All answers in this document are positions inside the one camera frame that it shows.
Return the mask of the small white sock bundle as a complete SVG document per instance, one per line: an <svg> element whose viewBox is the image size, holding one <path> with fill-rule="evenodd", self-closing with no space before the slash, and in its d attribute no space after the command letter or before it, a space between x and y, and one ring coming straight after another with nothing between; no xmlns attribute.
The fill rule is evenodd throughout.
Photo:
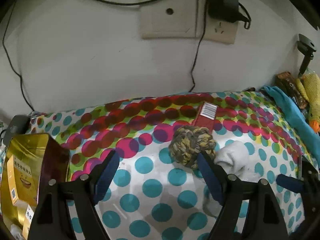
<svg viewBox="0 0 320 240"><path fill-rule="evenodd" d="M227 174L240 179L248 175L248 149L243 142L234 141L217 151L214 164L219 165Z"/></svg>

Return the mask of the yellow grey rope ball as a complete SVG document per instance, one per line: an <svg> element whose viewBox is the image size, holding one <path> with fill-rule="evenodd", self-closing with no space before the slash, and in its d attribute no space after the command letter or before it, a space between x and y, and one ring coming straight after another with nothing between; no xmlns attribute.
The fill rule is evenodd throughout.
<svg viewBox="0 0 320 240"><path fill-rule="evenodd" d="M178 128L168 147L171 157L179 164L198 169L197 156L206 153L214 160L216 141L207 128L182 126Z"/></svg>

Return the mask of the red cigarette box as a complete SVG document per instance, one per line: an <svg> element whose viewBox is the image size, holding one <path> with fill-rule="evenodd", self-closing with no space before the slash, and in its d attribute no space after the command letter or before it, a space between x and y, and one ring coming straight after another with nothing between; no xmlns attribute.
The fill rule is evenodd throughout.
<svg viewBox="0 0 320 240"><path fill-rule="evenodd" d="M203 102L199 107L196 118L192 122L193 126L207 128L210 133L213 132L214 120L217 112L217 105L210 102Z"/></svg>

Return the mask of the yellow smiling medicine box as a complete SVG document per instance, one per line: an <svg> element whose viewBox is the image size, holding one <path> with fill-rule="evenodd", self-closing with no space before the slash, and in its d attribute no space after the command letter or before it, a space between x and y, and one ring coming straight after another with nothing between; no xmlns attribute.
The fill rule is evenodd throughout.
<svg viewBox="0 0 320 240"><path fill-rule="evenodd" d="M13 206L36 205L36 189L30 167L12 155L7 162L8 185Z"/></svg>

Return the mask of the gold metal tin box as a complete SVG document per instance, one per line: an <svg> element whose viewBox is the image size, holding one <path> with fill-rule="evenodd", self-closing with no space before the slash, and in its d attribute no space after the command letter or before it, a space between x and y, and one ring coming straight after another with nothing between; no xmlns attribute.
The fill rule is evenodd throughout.
<svg viewBox="0 0 320 240"><path fill-rule="evenodd" d="M23 227L25 210L13 206L8 184L7 162L14 155L31 168L36 200L50 179L65 182L70 152L48 133L17 134L12 137L1 157L1 239L14 239L10 227Z"/></svg>

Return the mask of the teal cloth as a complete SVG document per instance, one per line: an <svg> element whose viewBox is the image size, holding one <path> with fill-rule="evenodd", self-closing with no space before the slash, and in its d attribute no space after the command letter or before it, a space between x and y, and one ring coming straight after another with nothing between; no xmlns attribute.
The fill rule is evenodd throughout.
<svg viewBox="0 0 320 240"><path fill-rule="evenodd" d="M319 136L306 123L297 105L276 86L264 86L263 90L274 99L276 105L285 114L285 118L290 126L297 130L308 151L314 157L319 158Z"/></svg>

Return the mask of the yellow duck plush toy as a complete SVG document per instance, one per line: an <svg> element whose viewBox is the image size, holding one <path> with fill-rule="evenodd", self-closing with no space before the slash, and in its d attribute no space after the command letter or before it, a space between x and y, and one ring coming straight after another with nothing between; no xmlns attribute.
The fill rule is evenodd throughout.
<svg viewBox="0 0 320 240"><path fill-rule="evenodd" d="M303 75L296 80L297 88L302 97L309 103L308 122L315 133L319 133L320 116L320 80L316 73Z"/></svg>

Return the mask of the black set-top box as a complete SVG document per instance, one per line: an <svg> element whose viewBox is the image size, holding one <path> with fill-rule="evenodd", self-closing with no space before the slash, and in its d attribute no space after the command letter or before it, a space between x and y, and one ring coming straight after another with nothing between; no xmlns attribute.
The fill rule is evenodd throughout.
<svg viewBox="0 0 320 240"><path fill-rule="evenodd" d="M27 115L16 115L11 120L6 132L4 133L3 144L9 145L12 137L16 134L25 134L29 129L30 117Z"/></svg>

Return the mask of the brown snack packet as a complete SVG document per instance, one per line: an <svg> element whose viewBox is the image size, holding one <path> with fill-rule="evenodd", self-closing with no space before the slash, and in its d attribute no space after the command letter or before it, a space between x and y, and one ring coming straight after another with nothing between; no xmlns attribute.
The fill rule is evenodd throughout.
<svg viewBox="0 0 320 240"><path fill-rule="evenodd" d="M275 85L291 98L299 109L305 109L307 107L308 103L297 89L295 79L290 72L277 74Z"/></svg>

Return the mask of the polka dot bed sheet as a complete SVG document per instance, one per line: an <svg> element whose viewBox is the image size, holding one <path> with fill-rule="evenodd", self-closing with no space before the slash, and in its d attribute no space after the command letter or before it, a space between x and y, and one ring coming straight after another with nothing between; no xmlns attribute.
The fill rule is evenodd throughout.
<svg viewBox="0 0 320 240"><path fill-rule="evenodd" d="M221 210L197 167L206 150L241 180L266 180L288 233L306 217L303 198L279 186L298 162L316 158L266 92L188 93L40 114L30 133L47 133L71 154L68 180L111 151L119 167L96 210L111 239L206 239Z"/></svg>

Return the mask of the black clamp stand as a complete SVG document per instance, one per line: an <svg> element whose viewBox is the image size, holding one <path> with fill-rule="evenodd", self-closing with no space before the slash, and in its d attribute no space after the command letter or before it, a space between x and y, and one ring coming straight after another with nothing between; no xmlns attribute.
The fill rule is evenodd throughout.
<svg viewBox="0 0 320 240"><path fill-rule="evenodd" d="M298 37L297 48L304 55L298 74L299 76L302 76L306 72L310 61L313 60L313 54L317 51L317 48L315 44L303 34L299 34Z"/></svg>

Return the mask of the black power adapter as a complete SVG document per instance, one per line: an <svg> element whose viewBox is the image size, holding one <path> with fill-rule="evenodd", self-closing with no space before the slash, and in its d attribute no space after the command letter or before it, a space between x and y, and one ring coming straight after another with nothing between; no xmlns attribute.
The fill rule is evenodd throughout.
<svg viewBox="0 0 320 240"><path fill-rule="evenodd" d="M251 16L239 0L208 0L208 15L229 23L244 22L244 28L251 27Z"/></svg>

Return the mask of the beige wall socket plate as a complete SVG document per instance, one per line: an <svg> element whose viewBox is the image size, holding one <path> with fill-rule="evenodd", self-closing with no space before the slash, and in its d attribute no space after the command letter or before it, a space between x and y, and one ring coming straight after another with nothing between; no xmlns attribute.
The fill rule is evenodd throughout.
<svg viewBox="0 0 320 240"><path fill-rule="evenodd" d="M141 38L200 38L206 0L159 0L139 9ZM238 22L229 23L206 17L204 39L233 44Z"/></svg>

